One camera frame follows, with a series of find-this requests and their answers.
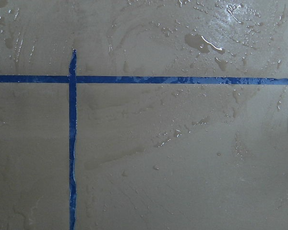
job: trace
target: blue tape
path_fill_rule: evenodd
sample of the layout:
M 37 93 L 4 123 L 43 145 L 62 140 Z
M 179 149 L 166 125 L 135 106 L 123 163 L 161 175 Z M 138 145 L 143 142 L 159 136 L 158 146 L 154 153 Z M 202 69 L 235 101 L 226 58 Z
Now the blue tape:
M 0 83 L 68 83 L 68 76 L 0 75 Z
M 77 76 L 77 83 L 288 85 L 288 79 L 222 77 Z
M 70 188 L 70 230 L 74 230 L 76 220 L 75 142 L 77 134 L 77 89 L 76 50 L 72 53 L 69 66 L 69 188 Z

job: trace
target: vertical blue tape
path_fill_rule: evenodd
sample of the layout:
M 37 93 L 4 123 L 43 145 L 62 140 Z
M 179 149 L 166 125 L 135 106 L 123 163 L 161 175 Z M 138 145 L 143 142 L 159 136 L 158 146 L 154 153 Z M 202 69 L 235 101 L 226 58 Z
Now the vertical blue tape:
M 72 53 L 69 66 L 69 187 L 70 187 L 70 230 L 76 220 L 76 181 L 75 181 L 75 141 L 77 133 L 77 90 L 76 90 L 76 50 Z

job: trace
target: blue tape strip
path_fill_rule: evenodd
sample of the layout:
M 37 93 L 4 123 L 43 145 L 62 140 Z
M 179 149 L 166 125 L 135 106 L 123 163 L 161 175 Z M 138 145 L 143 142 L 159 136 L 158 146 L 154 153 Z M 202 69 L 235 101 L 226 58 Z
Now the blue tape strip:
M 76 219 L 75 141 L 77 134 L 77 90 L 76 50 L 72 53 L 69 66 L 69 187 L 70 187 L 70 230 L 74 230 Z
M 77 76 L 77 83 L 288 85 L 288 79 L 222 77 Z
M 68 83 L 68 76 L 0 75 L 0 83 Z

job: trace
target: concrete floor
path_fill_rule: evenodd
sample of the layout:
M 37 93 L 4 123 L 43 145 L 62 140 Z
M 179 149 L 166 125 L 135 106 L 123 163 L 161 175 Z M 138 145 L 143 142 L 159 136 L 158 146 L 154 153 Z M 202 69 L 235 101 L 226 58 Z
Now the concrete floor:
M 0 0 L 0 74 L 288 78 L 288 1 Z M 78 84 L 76 229 L 288 230 L 288 86 Z M 68 86 L 0 83 L 0 229 L 68 229 Z

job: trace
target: blue line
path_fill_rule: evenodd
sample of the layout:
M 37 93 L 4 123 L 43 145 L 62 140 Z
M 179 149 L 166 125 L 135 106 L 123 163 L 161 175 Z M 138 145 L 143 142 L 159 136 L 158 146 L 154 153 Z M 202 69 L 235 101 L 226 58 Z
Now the blue line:
M 77 83 L 288 85 L 288 79 L 231 77 L 77 76 Z
M 68 76 L 0 75 L 0 83 L 68 83 Z
M 76 50 L 72 53 L 69 66 L 69 187 L 70 187 L 70 230 L 75 228 L 76 181 L 75 181 L 75 142 L 77 134 L 77 89 L 76 89 Z

